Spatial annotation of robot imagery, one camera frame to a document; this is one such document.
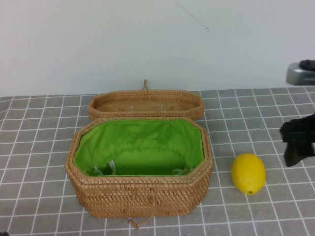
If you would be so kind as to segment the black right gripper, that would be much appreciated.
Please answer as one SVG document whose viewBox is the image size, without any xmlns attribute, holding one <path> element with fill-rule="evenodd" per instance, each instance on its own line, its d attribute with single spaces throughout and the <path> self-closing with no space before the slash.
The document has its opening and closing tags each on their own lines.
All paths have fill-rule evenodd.
<svg viewBox="0 0 315 236">
<path fill-rule="evenodd" d="M 315 143 L 315 118 L 304 117 L 285 122 L 280 127 L 282 141 L 287 143 L 284 159 L 292 167 L 311 156 Z"/>
</svg>

